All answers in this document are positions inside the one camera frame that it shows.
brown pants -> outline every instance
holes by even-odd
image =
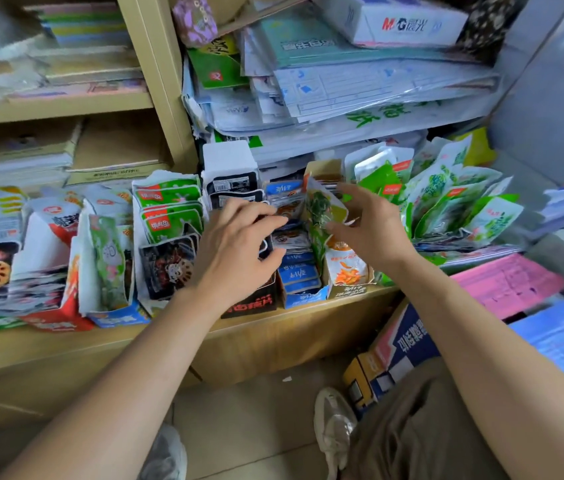
[[[408,373],[351,437],[349,480],[505,480],[441,358]]]

floor tile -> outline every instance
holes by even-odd
[[[223,389],[200,385],[178,393],[173,423],[187,449],[187,478],[314,443],[315,396],[326,385],[341,386],[349,360],[339,355]]]
[[[325,480],[328,475],[324,454],[317,444],[255,461],[205,480]]]

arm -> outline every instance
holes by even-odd
[[[262,239],[286,223],[264,203],[230,199],[200,242],[192,282],[0,476],[9,480],[135,480],[198,347],[213,323],[280,265]],[[262,220],[255,222],[261,215]]]
[[[417,309],[496,457],[514,479],[564,479],[564,374],[415,252],[398,208],[354,185],[358,227],[332,231]]]

person's left hand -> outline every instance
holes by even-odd
[[[258,259],[262,240],[288,220],[274,216],[275,212],[263,202],[230,198],[222,210],[211,213],[189,286],[221,312],[266,283],[282,263],[284,249],[273,249],[266,259]]]

shoe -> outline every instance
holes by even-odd
[[[185,480],[187,451],[178,430],[162,423],[137,480]]]
[[[336,480],[338,470],[347,466],[350,436],[358,425],[353,409],[346,398],[333,387],[325,387],[315,398],[313,427],[320,451],[329,466],[327,480]]]

